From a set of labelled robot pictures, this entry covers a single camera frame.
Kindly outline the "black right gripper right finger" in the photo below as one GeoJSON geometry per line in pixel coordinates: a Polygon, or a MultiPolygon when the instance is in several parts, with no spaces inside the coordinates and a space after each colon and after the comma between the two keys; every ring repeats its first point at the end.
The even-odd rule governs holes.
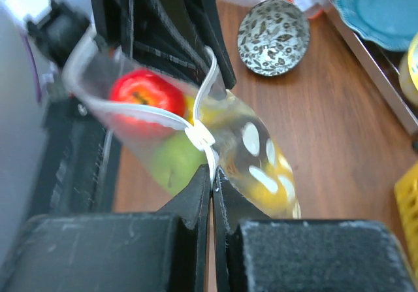
{"type": "Polygon", "coordinates": [[[225,172],[213,187],[219,291],[413,291],[394,234],[365,219],[272,219],[225,172]]]}

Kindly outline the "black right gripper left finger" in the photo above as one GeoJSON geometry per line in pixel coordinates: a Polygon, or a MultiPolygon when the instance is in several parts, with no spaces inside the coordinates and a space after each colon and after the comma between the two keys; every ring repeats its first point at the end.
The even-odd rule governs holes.
{"type": "Polygon", "coordinates": [[[1,267],[2,291],[206,291],[206,166],[155,212],[35,216],[1,267]]]}

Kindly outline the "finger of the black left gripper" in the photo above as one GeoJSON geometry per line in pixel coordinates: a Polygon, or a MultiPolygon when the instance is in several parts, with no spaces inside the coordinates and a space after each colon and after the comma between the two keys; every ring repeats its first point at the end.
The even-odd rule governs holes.
{"type": "Polygon", "coordinates": [[[214,51],[219,68],[221,70],[223,81],[227,89],[232,89],[236,84],[236,77],[233,71],[228,51],[225,46],[223,33],[221,30],[221,24],[219,20],[219,14],[217,11],[216,0],[199,0],[201,2],[201,8],[203,13],[208,18],[209,29],[212,34],[211,39],[214,40],[212,44],[212,50],[214,51]]]}

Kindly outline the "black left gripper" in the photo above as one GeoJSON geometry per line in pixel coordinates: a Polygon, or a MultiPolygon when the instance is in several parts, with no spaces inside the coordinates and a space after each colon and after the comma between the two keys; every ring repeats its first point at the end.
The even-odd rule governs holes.
{"type": "Polygon", "coordinates": [[[184,0],[91,0],[91,6],[109,46],[133,48],[139,63],[176,78],[205,78],[210,58],[184,0]]]}

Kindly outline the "red apple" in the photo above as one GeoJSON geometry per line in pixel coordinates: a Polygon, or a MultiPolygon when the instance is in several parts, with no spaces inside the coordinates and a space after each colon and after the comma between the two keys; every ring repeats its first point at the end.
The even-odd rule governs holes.
{"type": "MultiPolygon", "coordinates": [[[[183,117],[187,104],[183,93],[161,76],[139,68],[117,79],[108,94],[110,101],[148,105],[183,117]]],[[[126,115],[115,117],[118,127],[139,138],[165,138],[173,130],[158,123],[137,120],[126,115]]]]}

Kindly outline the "yellow lemon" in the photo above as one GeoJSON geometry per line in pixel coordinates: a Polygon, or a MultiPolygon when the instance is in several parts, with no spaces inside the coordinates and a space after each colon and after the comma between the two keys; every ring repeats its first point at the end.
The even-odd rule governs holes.
{"type": "Polygon", "coordinates": [[[293,171],[286,159],[281,157],[275,165],[267,163],[263,168],[249,166],[247,183],[244,196],[266,215],[271,218],[301,217],[293,171]]]}

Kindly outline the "clear polka dot zip bag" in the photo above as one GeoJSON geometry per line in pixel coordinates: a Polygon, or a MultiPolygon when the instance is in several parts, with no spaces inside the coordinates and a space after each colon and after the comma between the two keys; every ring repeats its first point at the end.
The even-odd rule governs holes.
{"type": "Polygon", "coordinates": [[[265,124],[224,85],[216,56],[202,84],[153,72],[83,37],[63,69],[66,88],[177,195],[201,165],[271,218],[299,218],[293,171],[265,124]]]}

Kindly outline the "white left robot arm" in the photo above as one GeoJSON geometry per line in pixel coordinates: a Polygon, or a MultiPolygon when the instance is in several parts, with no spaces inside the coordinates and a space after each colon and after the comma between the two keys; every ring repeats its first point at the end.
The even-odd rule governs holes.
{"type": "Polygon", "coordinates": [[[100,48],[121,48],[145,67],[200,85],[216,58],[225,86],[236,84],[216,0],[91,0],[92,16],[63,0],[1,1],[58,67],[94,25],[100,48]]]}

